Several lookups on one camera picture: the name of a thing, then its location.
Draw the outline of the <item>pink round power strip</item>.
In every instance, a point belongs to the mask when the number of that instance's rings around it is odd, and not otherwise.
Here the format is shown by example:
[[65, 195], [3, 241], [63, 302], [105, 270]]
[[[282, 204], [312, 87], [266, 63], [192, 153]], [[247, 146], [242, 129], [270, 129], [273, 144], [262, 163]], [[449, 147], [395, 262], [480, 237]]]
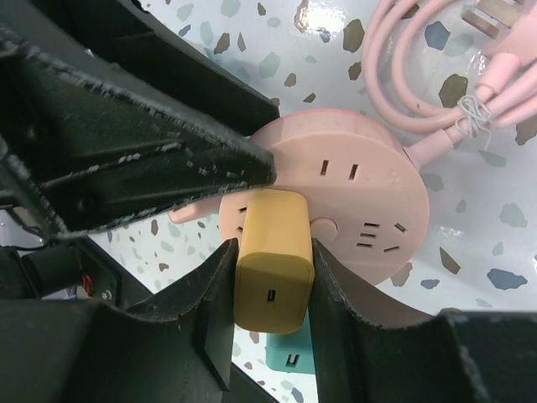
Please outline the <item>pink round power strip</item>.
[[[402, 269], [425, 238], [429, 200], [397, 139], [359, 113], [314, 109], [265, 125], [251, 144], [274, 157], [265, 189], [308, 205], [310, 234], [346, 268], [376, 285]], [[210, 196], [169, 214], [183, 223], [217, 213], [223, 238], [241, 238], [255, 191]]]

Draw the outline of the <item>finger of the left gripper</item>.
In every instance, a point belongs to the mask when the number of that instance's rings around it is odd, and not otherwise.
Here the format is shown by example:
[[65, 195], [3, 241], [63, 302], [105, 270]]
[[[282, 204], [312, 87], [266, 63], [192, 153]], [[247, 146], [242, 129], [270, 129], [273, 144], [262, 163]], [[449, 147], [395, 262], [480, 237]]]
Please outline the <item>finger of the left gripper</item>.
[[136, 1], [115, 1], [118, 64], [164, 94], [246, 137], [280, 117], [266, 96], [237, 79], [144, 12]]

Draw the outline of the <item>green plug adapter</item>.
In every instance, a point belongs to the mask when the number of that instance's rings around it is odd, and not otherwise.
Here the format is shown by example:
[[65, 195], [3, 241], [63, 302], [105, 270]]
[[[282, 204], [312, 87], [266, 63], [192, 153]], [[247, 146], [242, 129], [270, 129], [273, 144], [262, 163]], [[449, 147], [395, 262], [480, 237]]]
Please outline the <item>green plug adapter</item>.
[[267, 334], [265, 362], [274, 371], [315, 374], [308, 311], [305, 313], [302, 326], [296, 332]]

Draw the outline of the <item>yellow plug adapter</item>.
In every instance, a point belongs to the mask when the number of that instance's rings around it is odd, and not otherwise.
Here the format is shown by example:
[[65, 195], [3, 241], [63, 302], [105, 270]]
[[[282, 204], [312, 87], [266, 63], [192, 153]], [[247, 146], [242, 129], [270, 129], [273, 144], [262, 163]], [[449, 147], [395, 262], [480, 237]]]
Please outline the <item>yellow plug adapter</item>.
[[234, 322], [253, 332], [297, 331], [305, 318], [314, 278], [306, 199], [292, 191], [255, 191], [242, 226]]

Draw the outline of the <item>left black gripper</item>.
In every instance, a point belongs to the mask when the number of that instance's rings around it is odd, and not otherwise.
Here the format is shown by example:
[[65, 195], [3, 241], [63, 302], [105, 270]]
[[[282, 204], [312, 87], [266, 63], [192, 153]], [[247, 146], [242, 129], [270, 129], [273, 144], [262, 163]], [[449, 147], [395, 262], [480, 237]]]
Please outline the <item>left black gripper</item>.
[[268, 151], [61, 32], [1, 27], [3, 300], [142, 301], [151, 291], [92, 239], [49, 234], [99, 233], [275, 178]]

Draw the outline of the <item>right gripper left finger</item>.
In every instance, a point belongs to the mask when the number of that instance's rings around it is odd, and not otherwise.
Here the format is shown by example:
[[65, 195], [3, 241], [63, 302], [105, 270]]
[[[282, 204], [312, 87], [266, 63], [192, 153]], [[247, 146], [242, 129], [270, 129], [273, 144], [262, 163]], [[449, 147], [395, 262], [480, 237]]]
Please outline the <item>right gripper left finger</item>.
[[139, 302], [1, 298], [4, 402], [219, 402], [238, 246]]

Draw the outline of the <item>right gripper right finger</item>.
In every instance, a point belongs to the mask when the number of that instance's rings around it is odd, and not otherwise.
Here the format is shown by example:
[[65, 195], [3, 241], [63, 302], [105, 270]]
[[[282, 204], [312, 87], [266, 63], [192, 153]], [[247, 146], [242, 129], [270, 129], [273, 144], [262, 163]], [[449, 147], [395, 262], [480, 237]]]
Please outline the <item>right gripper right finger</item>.
[[431, 316], [351, 273], [319, 241], [310, 328], [321, 402], [533, 402], [536, 315]]

